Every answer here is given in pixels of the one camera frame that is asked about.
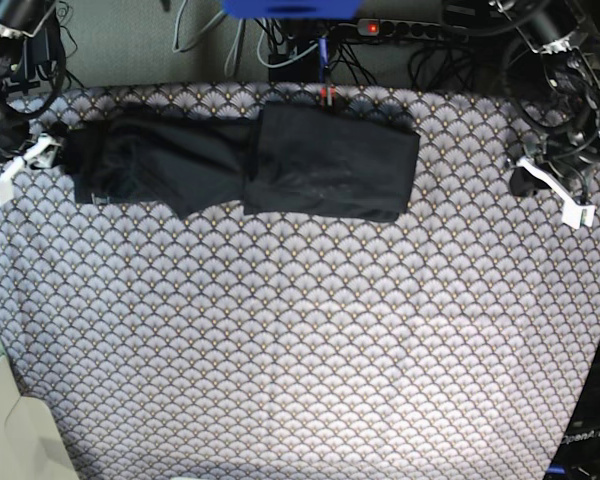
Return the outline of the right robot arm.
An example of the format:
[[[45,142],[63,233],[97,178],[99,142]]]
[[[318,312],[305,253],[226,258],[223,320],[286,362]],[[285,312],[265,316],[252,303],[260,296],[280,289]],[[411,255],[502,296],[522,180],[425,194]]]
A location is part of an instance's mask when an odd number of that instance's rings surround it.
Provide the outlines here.
[[[56,1],[0,1],[0,163],[24,154],[33,145],[30,124],[51,108],[60,95],[67,74],[67,56],[61,40]],[[46,75],[50,92],[43,103],[30,111],[19,111],[8,103],[15,92],[28,93],[35,87],[28,58],[29,48],[43,36],[46,60],[53,64]]]

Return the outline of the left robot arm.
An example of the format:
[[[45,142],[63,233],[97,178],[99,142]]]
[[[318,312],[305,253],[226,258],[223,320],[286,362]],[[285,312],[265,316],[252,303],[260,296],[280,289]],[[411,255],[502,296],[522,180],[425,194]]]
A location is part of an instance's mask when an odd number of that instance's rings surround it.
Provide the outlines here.
[[[510,190],[527,197],[565,190],[577,206],[589,202],[593,170],[600,165],[600,33],[576,1],[495,1],[513,38],[501,61],[504,93],[534,131],[511,167]],[[516,97],[510,72],[524,54],[538,60],[550,92],[570,112],[552,125],[535,118]]]

